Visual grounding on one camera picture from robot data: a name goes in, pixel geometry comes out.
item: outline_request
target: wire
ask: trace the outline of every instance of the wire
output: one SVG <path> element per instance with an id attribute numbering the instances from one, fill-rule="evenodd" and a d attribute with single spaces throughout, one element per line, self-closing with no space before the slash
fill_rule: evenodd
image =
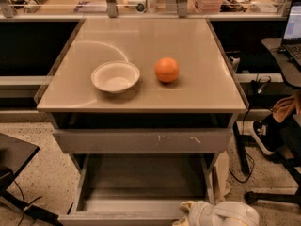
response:
<path id="1" fill-rule="evenodd" d="M 239 182 L 239 183 L 241 183 L 241 184 L 245 184 L 245 183 L 250 179 L 250 177 L 251 177 L 251 175 L 252 175 L 252 173 L 253 173 L 253 169 L 255 168 L 255 161 L 254 161 L 254 159 L 253 159 L 252 156 L 250 156 L 247 152 L 245 152 L 245 153 L 246 153 L 247 157 L 249 158 L 249 160 L 252 162 L 251 171 L 250 171 L 250 173 L 247 175 L 247 177 L 246 177 L 244 180 L 240 180 L 240 179 L 238 179 L 238 178 L 234 175 L 234 173 L 232 172 L 232 170 L 229 169 L 229 172 L 230 172 L 231 176 L 232 176 L 237 182 Z"/>
<path id="2" fill-rule="evenodd" d="M 255 106 L 255 104 L 256 104 L 256 97 L 258 96 L 258 95 L 260 95 L 259 93 L 258 93 L 258 89 L 259 89 L 259 87 L 261 86 L 261 81 L 262 81 L 262 79 L 264 79 L 264 78 L 268 78 L 268 80 L 267 81 L 264 81 L 263 83 L 264 84 L 268 84 L 268 83 L 270 83 L 271 82 L 271 80 L 272 80 L 272 78 L 270 77 L 270 76 L 263 76 L 263 77 L 260 77 L 259 78 L 259 74 L 257 74 L 257 76 L 256 76 L 256 81 L 255 81 L 255 85 L 256 85 L 256 87 L 255 88 L 253 88 L 253 93 L 254 93 L 254 100 L 253 100 L 253 102 L 252 102 L 252 104 L 250 104 L 250 106 L 249 106 L 249 108 L 248 108 L 248 110 L 247 110 L 247 112 L 245 113 L 245 115 L 244 115 L 244 117 L 243 117 L 243 120 L 242 120 L 242 135 L 244 134 L 244 131 L 245 131 L 245 120 L 246 120 L 246 116 L 248 115 L 248 113 L 250 112 L 250 110 L 252 109 L 252 107 L 253 106 Z M 263 108 L 265 108 L 265 109 L 267 109 L 267 110 L 269 110 L 269 111 L 272 111 L 271 109 L 269 109 L 269 108 L 267 108 L 267 107 L 265 107 L 265 106 L 262 106 Z M 251 161 L 251 163 L 252 163 L 252 167 L 251 167 L 251 171 L 250 171 L 250 173 L 247 175 L 247 177 L 244 179 L 244 180 L 240 180 L 240 179 L 238 179 L 238 177 L 236 177 L 235 175 L 234 175 L 234 173 L 231 171 L 231 169 L 229 169 L 229 172 L 230 172 L 230 174 L 232 175 L 232 177 L 236 180 L 236 181 L 238 181 L 239 183 L 241 183 L 241 184 L 244 184 L 244 183 L 246 183 L 248 180 L 249 180 L 249 178 L 251 177 L 251 175 L 252 175 L 252 173 L 253 173 L 253 169 L 255 168 L 255 160 L 245 151 L 245 153 L 246 153 L 246 156 L 249 158 L 249 161 Z"/>
<path id="3" fill-rule="evenodd" d="M 267 77 L 268 80 L 267 80 L 267 81 L 264 81 L 264 82 L 261 82 L 261 80 L 262 80 L 263 78 L 265 78 L 265 77 Z M 271 80 L 272 80 L 272 78 L 271 78 L 270 76 L 264 76 L 264 77 L 262 77 L 262 78 L 259 80 L 259 82 L 258 82 L 258 83 L 261 83 L 261 85 L 257 88 L 257 94 L 261 94 L 261 93 L 265 90 L 265 88 L 270 84 Z"/>
<path id="4" fill-rule="evenodd" d="M 14 182 L 14 183 L 16 184 L 16 186 L 19 188 L 20 193 L 21 193 L 21 196 L 22 196 L 22 201 L 25 203 L 25 197 L 24 197 L 24 194 L 23 194 L 23 192 L 22 192 L 20 186 L 18 185 L 18 183 L 17 183 L 15 180 L 13 180 L 13 182 Z M 21 220 L 20 220 L 19 223 L 18 223 L 18 226 L 20 226 L 21 223 L 22 223 L 23 220 L 24 220 L 24 214 L 25 214 L 25 211 L 28 210 L 28 209 L 34 204 L 34 202 L 37 201 L 37 200 L 39 200 L 40 198 L 41 198 L 41 196 L 38 196 L 36 199 L 34 199 L 32 202 L 30 202 L 30 203 L 22 210 L 22 217 L 21 217 Z"/>
<path id="5" fill-rule="evenodd" d="M 24 197 L 24 194 L 23 194 L 23 192 L 22 192 L 20 186 L 18 185 L 18 183 L 17 183 L 15 180 L 13 180 L 13 182 L 14 182 L 14 183 L 16 184 L 16 186 L 19 188 L 20 193 L 21 193 L 21 196 L 22 196 L 22 201 L 25 202 L 25 197 Z M 18 223 L 18 226 L 21 225 L 21 223 L 22 223 L 22 221 L 23 221 L 23 219 L 24 219 L 24 213 L 25 213 L 25 211 L 23 210 L 23 211 L 22 211 L 22 217 L 21 217 L 20 222 Z"/>
<path id="6" fill-rule="evenodd" d="M 273 51 L 277 51 L 278 49 L 279 49 L 279 47 L 277 47 L 277 48 L 271 48 L 271 49 L 269 49 L 269 51 L 273 52 Z"/>

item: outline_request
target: chair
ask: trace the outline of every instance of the chair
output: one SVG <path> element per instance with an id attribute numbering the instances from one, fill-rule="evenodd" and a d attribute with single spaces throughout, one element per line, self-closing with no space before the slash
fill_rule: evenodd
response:
<path id="1" fill-rule="evenodd" d="M 253 191 L 246 192 L 244 195 L 246 203 L 251 204 L 257 200 L 266 200 L 274 202 L 296 203 L 301 207 L 301 174 L 295 167 L 301 164 L 301 117 L 294 115 L 291 120 L 279 132 L 282 140 L 294 155 L 294 159 L 286 159 L 280 152 L 272 155 L 272 160 L 281 163 L 284 168 L 291 174 L 298 183 L 299 188 L 294 195 L 290 194 L 271 194 L 271 193 L 255 193 Z"/>
<path id="2" fill-rule="evenodd" d="M 39 151 L 39 147 L 19 139 L 0 134 L 0 197 L 23 211 L 28 216 L 61 226 L 58 215 L 31 203 L 21 201 L 7 192 L 8 187 Z"/>

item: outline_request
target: desk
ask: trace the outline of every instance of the desk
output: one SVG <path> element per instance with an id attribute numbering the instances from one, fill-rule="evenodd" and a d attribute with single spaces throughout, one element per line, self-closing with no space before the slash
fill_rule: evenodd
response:
<path id="1" fill-rule="evenodd" d="M 278 53 L 277 48 L 281 45 L 281 38 L 268 38 L 262 40 L 262 44 L 271 52 L 278 63 L 283 81 L 295 89 L 301 88 L 301 72 L 289 61 L 284 53 Z"/>
<path id="2" fill-rule="evenodd" d="M 180 202 L 214 203 L 211 172 L 247 102 L 203 19 L 87 17 L 38 104 L 81 172 L 66 225 L 170 225 Z M 175 83 L 154 75 L 161 57 L 180 64 Z M 141 78 L 112 95 L 90 76 L 110 60 Z"/>

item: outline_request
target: shoe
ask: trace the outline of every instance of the shoe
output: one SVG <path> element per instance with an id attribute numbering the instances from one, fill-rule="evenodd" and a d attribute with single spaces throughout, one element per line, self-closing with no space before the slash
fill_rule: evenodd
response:
<path id="1" fill-rule="evenodd" d="M 272 155 L 276 149 L 283 145 L 279 132 L 273 133 L 273 127 L 264 122 L 253 121 L 250 133 L 266 155 Z"/>

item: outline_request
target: white bowl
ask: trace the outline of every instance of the white bowl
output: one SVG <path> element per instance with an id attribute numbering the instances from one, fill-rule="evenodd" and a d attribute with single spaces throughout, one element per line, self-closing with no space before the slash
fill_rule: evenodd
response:
<path id="1" fill-rule="evenodd" d="M 97 67 L 91 75 L 93 85 L 102 91 L 122 93 L 139 79 L 139 69 L 129 62 L 112 61 Z"/>

